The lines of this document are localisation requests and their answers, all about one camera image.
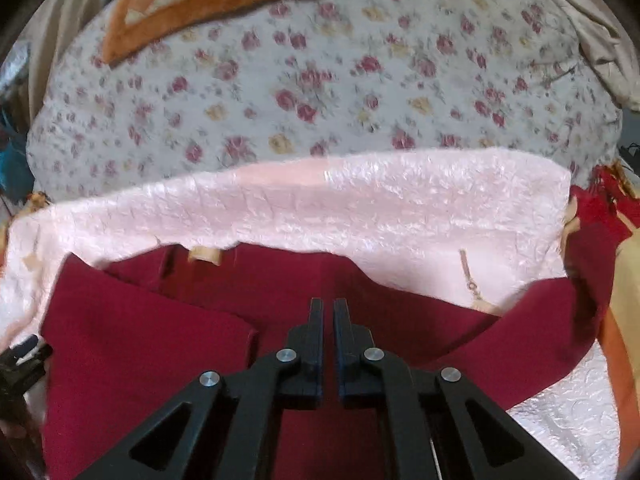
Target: metal screw head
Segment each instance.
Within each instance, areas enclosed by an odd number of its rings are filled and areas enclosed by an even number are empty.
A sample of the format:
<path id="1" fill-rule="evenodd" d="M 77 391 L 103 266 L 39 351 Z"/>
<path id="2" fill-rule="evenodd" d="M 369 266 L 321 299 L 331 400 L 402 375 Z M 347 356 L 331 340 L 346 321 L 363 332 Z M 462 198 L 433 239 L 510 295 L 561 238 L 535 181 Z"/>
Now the metal screw head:
<path id="1" fill-rule="evenodd" d="M 455 382 L 460 380 L 460 377 L 462 377 L 462 374 L 460 373 L 460 370 L 458 370 L 457 368 L 452 368 L 452 367 L 444 368 L 440 372 L 440 375 L 442 376 L 442 378 L 445 381 L 447 381 L 449 383 L 455 383 Z"/>
<path id="2" fill-rule="evenodd" d="M 385 353 L 380 348 L 367 348 L 364 351 L 364 357 L 369 361 L 380 361 L 384 356 Z"/>
<path id="3" fill-rule="evenodd" d="M 220 376 L 215 372 L 204 372 L 200 376 L 200 384 L 202 386 L 206 386 L 209 388 L 210 386 L 215 386 L 220 382 Z"/>
<path id="4" fill-rule="evenodd" d="M 289 363 L 296 357 L 298 357 L 298 354 L 296 354 L 296 351 L 291 348 L 283 348 L 282 350 L 278 350 L 278 353 L 276 354 L 276 359 L 281 363 Z"/>

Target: blue fabric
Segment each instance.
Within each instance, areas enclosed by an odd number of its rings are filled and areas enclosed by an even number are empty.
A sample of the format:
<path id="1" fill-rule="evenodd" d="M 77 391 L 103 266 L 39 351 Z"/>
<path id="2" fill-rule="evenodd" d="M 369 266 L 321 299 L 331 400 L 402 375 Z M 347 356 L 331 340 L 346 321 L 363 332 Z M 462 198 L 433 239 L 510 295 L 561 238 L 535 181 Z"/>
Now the blue fabric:
<path id="1" fill-rule="evenodd" d="M 33 190 L 35 180 L 27 163 L 27 139 L 12 129 L 7 116 L 2 115 L 0 138 L 4 149 L 0 152 L 0 187 L 11 202 L 23 202 Z"/>

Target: red cloth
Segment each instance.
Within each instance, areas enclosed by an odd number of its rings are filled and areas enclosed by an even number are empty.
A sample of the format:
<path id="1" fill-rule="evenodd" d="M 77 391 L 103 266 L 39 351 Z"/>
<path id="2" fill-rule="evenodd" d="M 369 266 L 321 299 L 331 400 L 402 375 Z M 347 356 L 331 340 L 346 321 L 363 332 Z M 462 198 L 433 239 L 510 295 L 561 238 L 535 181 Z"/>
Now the red cloth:
<path id="1" fill-rule="evenodd" d="M 127 285 L 75 256 L 42 333 L 55 348 L 43 427 L 51 480 L 74 478 L 202 371 L 243 370 L 256 335 L 236 316 Z"/>
<path id="2" fill-rule="evenodd" d="M 627 225 L 620 221 L 618 213 L 640 226 L 640 200 L 628 196 L 620 187 L 620 181 L 612 170 L 598 166 L 594 170 L 594 183 L 588 189 L 571 186 L 571 195 L 578 199 L 576 217 L 580 225 L 602 224 L 619 244 L 632 235 Z"/>
<path id="3" fill-rule="evenodd" d="M 352 321 L 370 327 L 381 348 L 397 353 L 414 367 L 458 367 L 504 408 L 538 393 L 575 367 L 593 344 L 606 304 L 578 309 L 577 293 L 569 279 L 543 280 L 533 284 L 517 306 L 498 319 L 378 285 L 353 262 L 332 254 L 297 254 L 243 244 L 225 251 L 222 265 L 216 267 L 205 262 L 187 263 L 183 248 L 162 248 L 155 253 L 146 258 L 165 262 L 160 293 L 201 307 L 201 316 L 195 316 L 194 307 L 185 304 L 184 311 L 171 320 L 156 317 L 158 296 L 84 268 L 83 279 L 87 282 L 109 283 L 111 296 L 101 298 L 98 306 L 92 304 L 94 294 L 86 296 L 87 288 L 99 290 L 97 286 L 84 285 L 84 293 L 79 294 L 74 284 L 78 277 L 67 277 L 80 272 L 77 267 L 81 264 L 76 259 L 71 259 L 62 271 L 43 328 L 44 337 L 56 352 L 49 387 L 49 413 L 55 416 L 49 417 L 44 427 L 46 459 L 55 465 L 50 471 L 51 480 L 70 480 L 94 458 L 95 454 L 83 454 L 82 447 L 76 449 L 78 438 L 90 440 L 92 450 L 106 451 L 113 439 L 106 439 L 104 431 L 115 421 L 120 420 L 121 424 L 111 436 L 118 431 L 124 434 L 200 371 L 215 368 L 227 373 L 230 366 L 237 366 L 238 361 L 232 362 L 228 356 L 245 351 L 249 336 L 238 338 L 232 336 L 232 331 L 212 328 L 217 321 L 210 322 L 208 331 L 204 331 L 209 335 L 201 329 L 193 333 L 188 342 L 191 351 L 169 343 L 179 326 L 195 329 L 203 317 L 216 318 L 226 312 L 234 316 L 228 318 L 229 323 L 242 323 L 238 319 L 241 318 L 257 331 L 255 351 L 265 354 L 281 348 L 288 329 L 306 321 L 311 297 L 323 298 L 324 403 L 316 412 L 285 413 L 280 441 L 287 443 L 287 449 L 278 450 L 275 478 L 375 480 L 383 477 L 383 463 L 374 413 L 342 410 L 337 402 L 331 323 L 335 298 L 347 298 Z M 586 260 L 593 254 L 586 256 L 578 266 L 590 264 Z M 158 282 L 156 265 L 149 266 L 146 275 L 141 266 L 134 266 L 131 261 L 113 264 L 107 272 L 126 280 L 126 268 L 136 269 L 136 283 Z M 598 279 L 604 282 L 602 290 L 606 291 L 608 274 L 601 273 Z M 137 309 L 127 309 L 129 317 L 138 316 L 135 328 L 129 319 L 114 316 L 113 306 L 107 305 L 116 301 L 114 296 L 119 298 L 131 289 L 140 294 Z M 103 308 L 106 313 L 97 312 Z M 78 329 L 70 331 L 68 323 L 73 319 Z M 165 334 L 163 338 L 143 327 L 152 321 L 154 330 Z M 148 353 L 123 352 L 118 343 L 126 338 L 144 346 Z M 212 339 L 219 346 L 213 348 Z M 86 348 L 105 347 L 108 351 L 99 363 L 78 367 L 74 362 L 79 360 L 82 365 L 78 356 Z M 165 356 L 171 357 L 168 365 L 162 371 L 155 368 L 157 378 L 164 379 L 166 395 L 159 395 L 148 387 L 140 370 L 145 370 L 146 360 L 162 362 Z M 182 370 L 187 367 L 193 373 L 178 380 L 171 376 L 175 366 Z M 96 389 L 95 377 L 100 377 L 103 369 L 106 375 L 118 370 L 119 377 L 127 378 L 126 387 L 120 380 L 112 381 L 109 388 Z M 99 409 L 78 413 L 76 403 L 87 396 L 92 397 L 93 409 Z M 121 404 L 130 406 L 127 416 L 121 415 Z M 62 431 L 63 425 L 71 424 L 87 428 L 81 434 Z M 56 462 L 61 453 L 74 454 L 75 458 L 72 462 L 65 458 L 67 466 L 60 467 Z"/>

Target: crumpled cloth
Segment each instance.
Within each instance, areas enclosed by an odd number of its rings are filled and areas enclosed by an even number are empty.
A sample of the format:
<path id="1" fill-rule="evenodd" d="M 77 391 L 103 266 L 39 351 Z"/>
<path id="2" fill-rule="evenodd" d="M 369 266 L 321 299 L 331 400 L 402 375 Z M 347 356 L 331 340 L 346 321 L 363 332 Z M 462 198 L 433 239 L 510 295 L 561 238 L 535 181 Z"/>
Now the crumpled cloth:
<path id="1" fill-rule="evenodd" d="M 572 186 L 565 233 L 603 227 L 616 255 L 609 310 L 598 340 L 618 407 L 620 465 L 640 449 L 640 200 L 622 167 L 600 168 L 589 190 Z"/>
<path id="2" fill-rule="evenodd" d="M 601 270 L 597 244 L 576 246 L 579 265 L 589 267 L 581 276 Z M 610 283 L 611 270 L 596 278 Z M 597 298 L 598 284 L 588 283 Z M 190 262 L 179 246 L 105 272 L 69 256 L 42 327 L 54 348 L 43 427 L 50 480 L 75 478 L 204 371 L 240 371 L 278 351 L 306 322 L 310 298 L 324 301 L 324 398 L 314 412 L 284 413 L 276 480 L 383 477 L 373 410 L 344 410 L 338 401 L 335 298 L 347 299 L 353 322 L 380 348 L 415 368 L 456 367 L 503 409 L 567 375 L 593 345 L 607 307 L 598 301 L 591 310 L 569 278 L 555 278 L 533 283 L 498 318 L 381 286 L 335 254 L 247 244 L 225 251 L 218 266 Z"/>
<path id="3" fill-rule="evenodd" d="M 11 47 L 6 59 L 0 65 L 0 102 L 5 103 L 27 73 L 31 45 L 29 41 L 18 40 Z"/>
<path id="4" fill-rule="evenodd" d="M 552 1 L 572 22 L 585 56 L 618 103 L 640 112 L 638 56 L 613 13 L 601 0 Z"/>
<path id="5" fill-rule="evenodd" d="M 528 283 L 566 275 L 569 184 L 567 170 L 527 153 L 424 150 L 255 164 L 59 203 L 11 226 L 0 348 L 39 330 L 67 254 L 103 267 L 165 244 L 329 251 L 381 285 L 471 306 L 463 246 L 484 298 L 508 310 Z M 617 469 L 606 370 L 595 344 L 569 377 L 511 412 L 583 479 Z M 44 397 L 32 401 L 42 416 Z"/>
<path id="6" fill-rule="evenodd" d="M 66 48 L 108 0 L 45 0 L 24 28 L 21 37 L 31 43 L 28 91 L 21 97 L 31 124 L 42 108 L 49 75 Z"/>

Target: floral bedsheet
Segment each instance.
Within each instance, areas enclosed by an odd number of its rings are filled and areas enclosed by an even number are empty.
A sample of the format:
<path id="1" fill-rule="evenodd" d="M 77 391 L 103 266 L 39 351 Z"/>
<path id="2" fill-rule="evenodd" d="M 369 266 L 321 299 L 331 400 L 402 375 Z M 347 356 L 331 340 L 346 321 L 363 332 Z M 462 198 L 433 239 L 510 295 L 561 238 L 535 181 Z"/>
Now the floral bedsheet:
<path id="1" fill-rule="evenodd" d="M 304 156 L 508 146 L 584 186 L 622 114 L 550 0 L 281 0 L 121 65 L 111 7 L 72 43 L 29 135 L 55 200 Z"/>

